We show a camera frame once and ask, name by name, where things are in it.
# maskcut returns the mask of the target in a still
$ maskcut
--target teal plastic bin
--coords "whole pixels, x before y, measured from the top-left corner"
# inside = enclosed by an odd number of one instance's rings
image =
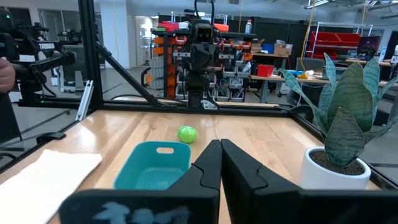
[[[162,153],[165,148],[169,148],[172,153]],[[190,159],[191,148],[182,142],[140,143],[123,165],[114,182],[114,188],[165,190],[189,169]]]

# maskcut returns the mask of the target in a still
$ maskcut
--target tennis ball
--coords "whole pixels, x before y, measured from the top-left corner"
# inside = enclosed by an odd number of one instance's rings
[[[198,132],[191,126],[182,126],[177,131],[177,137],[181,142],[190,144],[197,139]]]

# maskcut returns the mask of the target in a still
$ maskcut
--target plant leaf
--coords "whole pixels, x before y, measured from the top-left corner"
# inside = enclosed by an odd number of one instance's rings
[[[331,89],[330,84],[326,84],[323,87],[323,90],[319,97],[319,104],[318,104],[319,109],[327,113],[332,96],[333,96],[333,90]]]
[[[315,122],[317,122],[317,125],[318,125],[320,131],[323,134],[326,134],[328,132],[326,113],[324,113],[322,110],[317,108],[311,102],[311,100],[304,94],[304,92],[301,89],[301,86],[299,85],[299,83],[296,80],[296,78],[294,77],[294,75],[292,75],[290,72],[288,72],[288,71],[286,71],[284,69],[280,69],[280,71],[284,74],[286,85],[291,90],[293,90],[294,92],[299,94],[311,106],[312,112],[313,112],[313,115],[314,115],[314,118],[315,118]]]
[[[378,103],[381,98],[383,97],[383,95],[385,93],[387,93],[387,91],[393,86],[393,84],[395,84],[396,82],[398,82],[398,77],[393,78],[392,80],[388,81],[386,83],[386,85],[383,87],[383,89],[379,92],[379,94],[377,94],[376,97],[376,102]]]
[[[365,143],[361,128],[354,116],[344,108],[338,108],[336,117],[325,139],[329,161],[345,167],[364,151]]]
[[[396,124],[397,121],[398,119],[396,118],[394,122],[391,122],[381,128],[374,128],[366,133],[363,133],[363,140],[365,144],[367,144],[369,141],[372,141],[372,139],[374,138],[378,138],[386,134],[388,130],[390,130],[393,127],[393,125]]]
[[[373,98],[376,98],[379,90],[380,66],[376,57],[373,57],[363,69],[365,87],[372,93]]]
[[[329,78],[331,89],[334,91],[337,86],[335,63],[333,63],[328,54],[326,53],[323,54],[325,55],[325,60],[326,60],[326,75]]]
[[[362,132],[370,131],[373,124],[373,98],[364,86],[363,69],[357,62],[344,72],[337,84],[328,109],[329,124],[333,122],[339,107],[354,116]]]

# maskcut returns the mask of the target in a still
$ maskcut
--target white cloth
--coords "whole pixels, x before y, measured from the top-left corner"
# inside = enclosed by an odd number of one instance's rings
[[[0,185],[0,223],[47,223],[101,160],[99,154],[45,150],[35,163]]]

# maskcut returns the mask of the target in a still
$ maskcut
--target white pot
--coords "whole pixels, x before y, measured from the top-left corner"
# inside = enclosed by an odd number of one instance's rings
[[[356,161],[364,169],[361,175],[344,175],[330,171],[316,164],[310,158],[314,151],[325,151],[324,147],[311,147],[305,151],[301,165],[300,186],[303,189],[365,189],[371,170],[361,159]]]

